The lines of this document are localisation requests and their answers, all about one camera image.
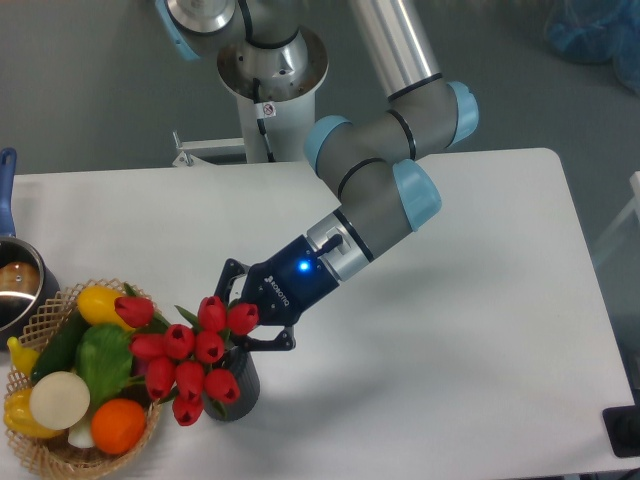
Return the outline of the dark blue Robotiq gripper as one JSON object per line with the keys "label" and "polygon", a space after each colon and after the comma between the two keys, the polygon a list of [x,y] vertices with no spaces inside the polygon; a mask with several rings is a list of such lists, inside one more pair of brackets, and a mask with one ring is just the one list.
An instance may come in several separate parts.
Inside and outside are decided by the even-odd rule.
{"label": "dark blue Robotiq gripper", "polygon": [[214,295],[228,303],[234,282],[246,275],[240,302],[258,308],[259,326],[238,337],[245,351],[293,350],[294,328],[282,326],[293,326],[303,312],[339,286],[304,236],[251,267],[228,258]]}

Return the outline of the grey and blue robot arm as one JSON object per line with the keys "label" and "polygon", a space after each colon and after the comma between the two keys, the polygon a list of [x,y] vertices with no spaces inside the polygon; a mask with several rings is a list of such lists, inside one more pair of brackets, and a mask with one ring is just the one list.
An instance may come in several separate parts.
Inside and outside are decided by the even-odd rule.
{"label": "grey and blue robot arm", "polygon": [[235,96],[250,163],[307,160],[338,199],[336,210],[264,262],[228,260],[216,289],[227,299],[232,343],[247,351],[295,345],[301,314],[371,264],[441,207],[419,160],[465,139],[478,125],[469,88],[442,78],[410,1],[354,1],[350,8],[389,107],[356,126],[317,118],[315,93],[328,71],[319,37],[295,1],[160,1],[166,31],[188,60],[213,56]]}

